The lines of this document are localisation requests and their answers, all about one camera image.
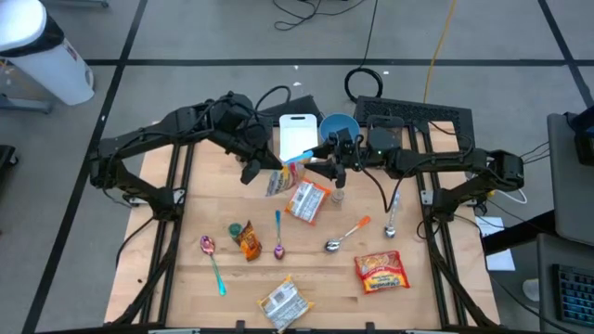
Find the yellow cable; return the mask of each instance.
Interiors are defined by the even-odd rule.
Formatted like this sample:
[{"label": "yellow cable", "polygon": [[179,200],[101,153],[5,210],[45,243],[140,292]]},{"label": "yellow cable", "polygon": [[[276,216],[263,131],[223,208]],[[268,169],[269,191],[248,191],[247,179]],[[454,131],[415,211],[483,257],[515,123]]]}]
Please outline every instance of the yellow cable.
[{"label": "yellow cable", "polygon": [[423,94],[423,103],[426,103],[427,101],[427,93],[429,92],[429,82],[431,81],[433,64],[435,64],[435,60],[437,59],[437,55],[439,54],[439,49],[441,49],[442,44],[444,43],[444,38],[446,37],[447,30],[449,29],[449,22],[452,20],[452,16],[454,15],[454,9],[456,8],[457,1],[458,0],[452,0],[452,5],[450,5],[449,12],[447,13],[447,19],[445,19],[444,30],[442,31],[441,37],[439,37],[439,42],[437,43],[437,48],[435,48],[435,53],[433,53],[431,65],[429,65],[429,70],[427,71],[427,81],[425,82],[425,93]]}]

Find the blue bowl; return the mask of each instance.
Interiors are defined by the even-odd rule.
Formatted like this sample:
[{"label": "blue bowl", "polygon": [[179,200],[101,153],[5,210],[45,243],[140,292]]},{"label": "blue bowl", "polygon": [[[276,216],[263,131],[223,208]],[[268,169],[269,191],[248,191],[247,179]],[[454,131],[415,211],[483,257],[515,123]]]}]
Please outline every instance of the blue bowl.
[{"label": "blue bowl", "polygon": [[345,114],[331,114],[319,125],[319,133],[322,136],[322,141],[326,141],[328,135],[331,133],[338,132],[344,128],[349,130],[349,134],[353,141],[355,141],[355,137],[359,135],[361,129],[359,128],[359,123],[356,120]]}]

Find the ramen package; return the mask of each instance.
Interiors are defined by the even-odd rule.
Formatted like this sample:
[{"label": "ramen package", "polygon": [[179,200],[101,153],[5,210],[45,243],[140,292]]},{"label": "ramen package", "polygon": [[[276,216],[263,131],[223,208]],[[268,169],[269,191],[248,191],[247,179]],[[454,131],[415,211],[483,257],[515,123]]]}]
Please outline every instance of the ramen package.
[{"label": "ramen package", "polygon": [[266,298],[258,301],[258,305],[278,333],[282,333],[293,321],[314,307],[314,304],[308,302],[299,292],[291,276],[287,276]]},{"label": "ramen package", "polygon": [[260,256],[262,251],[262,244],[258,241],[256,232],[253,230],[252,222],[248,221],[241,233],[237,236],[241,251],[248,261],[255,260]]},{"label": "ramen package", "polygon": [[287,204],[285,212],[315,225],[314,218],[329,194],[329,189],[304,178]]},{"label": "ramen package", "polygon": [[366,294],[395,287],[410,288],[407,272],[396,250],[356,256],[355,267]]},{"label": "ramen package", "polygon": [[291,189],[305,174],[305,168],[300,161],[285,164],[280,171],[270,174],[266,196],[274,196],[285,190]]}]

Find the orange spoon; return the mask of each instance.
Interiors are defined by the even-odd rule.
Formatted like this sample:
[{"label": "orange spoon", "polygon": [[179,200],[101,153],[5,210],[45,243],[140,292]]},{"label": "orange spoon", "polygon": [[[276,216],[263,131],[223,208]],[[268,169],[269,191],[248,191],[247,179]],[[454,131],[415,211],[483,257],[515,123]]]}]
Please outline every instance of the orange spoon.
[{"label": "orange spoon", "polygon": [[328,242],[326,243],[326,247],[325,247],[326,251],[329,251],[329,252],[337,251],[341,247],[341,241],[344,238],[352,235],[357,229],[367,225],[370,221],[371,221],[371,218],[369,218],[369,216],[365,216],[359,221],[359,223],[357,223],[357,225],[355,225],[355,227],[351,228],[351,230],[346,232],[346,234],[344,236],[342,236],[341,238],[338,238],[338,239],[332,238],[332,239],[328,240]]}]

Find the red snack bag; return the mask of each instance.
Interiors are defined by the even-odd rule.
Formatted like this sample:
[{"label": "red snack bag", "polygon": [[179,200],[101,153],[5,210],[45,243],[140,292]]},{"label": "red snack bag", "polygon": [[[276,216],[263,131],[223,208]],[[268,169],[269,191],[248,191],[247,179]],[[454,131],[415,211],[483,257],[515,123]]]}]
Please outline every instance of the red snack bag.
[{"label": "red snack bag", "polygon": [[356,256],[355,270],[366,294],[395,287],[410,288],[407,272],[396,250]]},{"label": "red snack bag", "polygon": [[304,178],[297,186],[285,212],[311,225],[316,225],[314,218],[329,194],[329,189]]}]

